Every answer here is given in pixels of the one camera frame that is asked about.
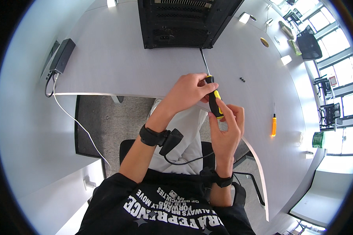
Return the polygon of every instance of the white cable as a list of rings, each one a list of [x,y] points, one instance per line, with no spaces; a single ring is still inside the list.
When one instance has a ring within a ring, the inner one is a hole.
[[[86,133],[88,133],[89,138],[90,138],[91,142],[92,142],[93,145],[94,145],[94,148],[97,150],[97,152],[99,153],[99,155],[103,158],[103,160],[104,160],[105,162],[107,162],[108,166],[110,167],[110,174],[109,174],[107,177],[111,176],[111,173],[112,173],[111,165],[110,165],[110,163],[108,163],[108,161],[106,160],[106,158],[104,158],[104,157],[102,156],[102,154],[99,152],[98,148],[96,147],[96,144],[94,143],[93,139],[92,139],[91,136],[90,136],[90,133],[79,123],[79,121],[77,121],[77,120],[76,120],[74,117],[72,117],[65,109],[63,109],[63,107],[62,107],[62,106],[59,104],[59,102],[57,101],[57,99],[56,99],[56,92],[55,92],[55,84],[56,84],[56,81],[57,81],[58,76],[59,76],[59,73],[57,73],[56,76],[55,76],[54,89],[53,89],[53,91],[54,91],[54,98],[55,98],[55,101],[57,102],[57,105],[59,105],[59,107],[60,107],[68,116],[70,116],[75,122],[77,122],[78,125],[80,125],[80,127],[81,127],[82,129],[84,129],[84,131],[85,131]]]

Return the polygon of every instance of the computer case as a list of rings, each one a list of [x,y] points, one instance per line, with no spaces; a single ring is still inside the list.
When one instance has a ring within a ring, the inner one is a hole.
[[[145,49],[211,49],[244,0],[138,0]]]

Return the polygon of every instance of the ventilation grille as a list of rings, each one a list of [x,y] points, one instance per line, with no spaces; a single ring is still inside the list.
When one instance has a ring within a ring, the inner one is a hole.
[[[177,17],[177,18],[188,18],[188,19],[201,19],[199,15],[188,15],[188,14],[157,14],[157,17]]]
[[[158,6],[159,11],[190,11],[190,12],[202,12],[202,9],[192,7],[179,7],[179,6]]]
[[[210,3],[194,1],[194,0],[154,0],[154,3],[181,4],[181,5],[200,6],[200,7],[207,7],[207,8],[212,7],[212,4]]]
[[[169,28],[153,30],[155,44],[169,46],[202,46],[208,37],[208,31],[203,29]],[[157,38],[171,38],[169,41],[157,40]]]

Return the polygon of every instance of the forearm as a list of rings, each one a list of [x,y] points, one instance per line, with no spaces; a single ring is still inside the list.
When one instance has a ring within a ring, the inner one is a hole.
[[[221,178],[231,177],[233,174],[233,162],[234,158],[230,162],[217,162],[216,172]],[[231,185],[221,188],[216,183],[213,183],[212,190],[210,192],[210,201],[211,206],[232,206],[231,198]]]
[[[155,132],[162,132],[166,129],[174,115],[173,112],[169,111],[169,107],[160,102],[149,117],[145,127]],[[155,148],[156,146],[148,146],[142,143],[138,135],[126,157],[123,159],[119,173],[136,183],[143,181]]]

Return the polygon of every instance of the desk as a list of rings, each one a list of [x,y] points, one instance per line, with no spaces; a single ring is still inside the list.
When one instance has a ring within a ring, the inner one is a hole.
[[[306,133],[310,145],[313,132],[319,131],[305,65],[279,29],[280,18],[278,14],[273,17],[275,23],[267,34],[233,18],[213,49],[204,50],[223,100],[246,110],[244,141],[259,167],[267,220],[288,202],[310,166],[306,151],[315,151],[298,145],[300,133]],[[280,45],[273,43],[274,36]],[[57,80],[57,94],[161,98],[179,76],[205,71],[199,49],[143,48],[137,2],[85,12],[69,37],[76,47]],[[260,37],[269,42],[269,48],[262,45]],[[287,54],[293,60],[284,66],[280,57]],[[278,119],[276,137],[270,136],[273,102]],[[207,104],[198,105],[209,110]]]

